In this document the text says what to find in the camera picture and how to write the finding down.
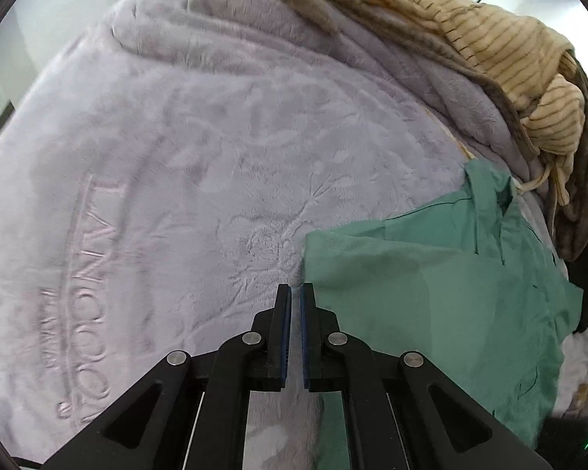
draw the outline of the striped sweater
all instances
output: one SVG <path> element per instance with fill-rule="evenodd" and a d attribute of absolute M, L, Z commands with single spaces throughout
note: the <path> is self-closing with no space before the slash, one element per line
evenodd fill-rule
<path fill-rule="evenodd" d="M 569 204 L 566 182 L 584 128 L 584 96 L 573 84 L 577 63 L 565 36 L 538 19 L 471 0 L 363 0 L 444 37 L 474 70 L 499 84 L 519 114 L 559 205 Z"/>

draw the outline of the lavender fleece blanket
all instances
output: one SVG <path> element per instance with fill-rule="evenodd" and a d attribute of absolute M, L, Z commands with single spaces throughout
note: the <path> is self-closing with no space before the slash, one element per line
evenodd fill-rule
<path fill-rule="evenodd" d="M 528 180 L 461 75 L 331 7 L 122 0 L 0 135 L 0 439 L 45 461 L 168 351 L 215 350 L 299 285 L 304 236 L 411 210 L 473 150 Z M 546 242 L 540 198 L 525 216 Z M 281 394 L 255 394 L 245 468 L 312 464 L 298 313 Z"/>

